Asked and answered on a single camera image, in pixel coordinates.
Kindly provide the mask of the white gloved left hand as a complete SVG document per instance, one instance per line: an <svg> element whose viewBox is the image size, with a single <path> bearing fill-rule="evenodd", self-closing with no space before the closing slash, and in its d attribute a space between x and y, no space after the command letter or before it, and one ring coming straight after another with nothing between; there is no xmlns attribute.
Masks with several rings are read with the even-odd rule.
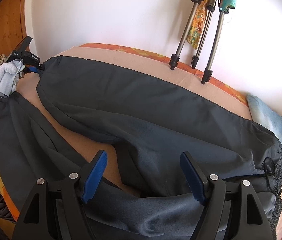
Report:
<svg viewBox="0 0 282 240"><path fill-rule="evenodd" d="M24 68L25 66L20 60L3 63L0 66L0 98L9 96L16 91Z"/></svg>

